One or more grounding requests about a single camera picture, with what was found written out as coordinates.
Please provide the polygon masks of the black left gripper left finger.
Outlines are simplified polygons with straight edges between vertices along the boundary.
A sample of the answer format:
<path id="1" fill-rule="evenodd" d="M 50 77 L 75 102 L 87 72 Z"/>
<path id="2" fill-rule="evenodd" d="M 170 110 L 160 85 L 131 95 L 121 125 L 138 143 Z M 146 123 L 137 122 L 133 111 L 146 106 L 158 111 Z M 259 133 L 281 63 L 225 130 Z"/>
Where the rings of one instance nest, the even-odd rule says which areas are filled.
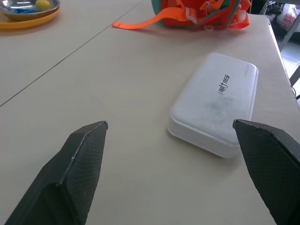
<path id="1" fill-rule="evenodd" d="M 101 171 L 107 121 L 81 127 L 40 170 L 7 225 L 84 225 Z"/>

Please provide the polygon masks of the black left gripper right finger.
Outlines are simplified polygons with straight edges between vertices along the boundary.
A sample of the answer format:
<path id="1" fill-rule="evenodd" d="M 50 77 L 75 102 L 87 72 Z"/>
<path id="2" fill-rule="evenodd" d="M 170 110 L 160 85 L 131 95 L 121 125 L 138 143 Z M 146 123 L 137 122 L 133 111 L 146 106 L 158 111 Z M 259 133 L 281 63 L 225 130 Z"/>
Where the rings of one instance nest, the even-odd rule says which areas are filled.
<path id="1" fill-rule="evenodd" d="M 278 225 L 300 223 L 300 144 L 286 131 L 236 119 L 248 173 Z"/>

